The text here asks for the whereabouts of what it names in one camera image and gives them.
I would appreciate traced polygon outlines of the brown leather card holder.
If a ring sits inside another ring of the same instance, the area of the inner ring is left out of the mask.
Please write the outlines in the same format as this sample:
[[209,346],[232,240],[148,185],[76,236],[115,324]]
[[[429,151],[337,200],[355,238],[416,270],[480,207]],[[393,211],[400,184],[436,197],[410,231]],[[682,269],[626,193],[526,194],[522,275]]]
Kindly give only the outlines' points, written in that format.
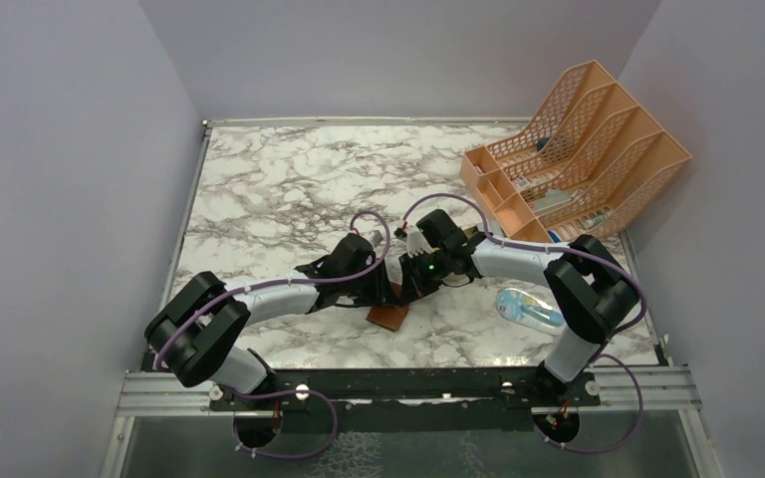
[[370,303],[366,321],[390,332],[397,332],[409,311],[409,306],[377,307],[376,295]]

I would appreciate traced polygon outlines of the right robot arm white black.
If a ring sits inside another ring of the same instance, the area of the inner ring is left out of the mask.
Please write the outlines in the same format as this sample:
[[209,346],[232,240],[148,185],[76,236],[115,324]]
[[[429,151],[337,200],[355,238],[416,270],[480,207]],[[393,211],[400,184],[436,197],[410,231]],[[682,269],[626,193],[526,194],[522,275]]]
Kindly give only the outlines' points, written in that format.
[[465,232],[442,209],[397,232],[406,243],[399,259],[404,296],[427,296],[451,276],[550,289],[566,324],[534,381],[537,396],[550,405],[574,393],[577,377],[640,301],[636,284],[590,235],[558,244],[501,240],[480,229]]

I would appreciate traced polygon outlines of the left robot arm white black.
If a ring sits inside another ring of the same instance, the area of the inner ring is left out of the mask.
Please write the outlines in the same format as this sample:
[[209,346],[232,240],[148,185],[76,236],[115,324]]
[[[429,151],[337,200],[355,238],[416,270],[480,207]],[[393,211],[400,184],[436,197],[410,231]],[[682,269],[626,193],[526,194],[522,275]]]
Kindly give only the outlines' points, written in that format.
[[360,308],[398,302],[384,260],[355,233],[284,278],[232,288],[210,271],[198,273],[151,320],[144,337],[183,386],[208,380],[227,385],[244,405],[257,409],[272,399],[272,370],[252,350],[236,348],[243,329],[315,313],[342,298]]

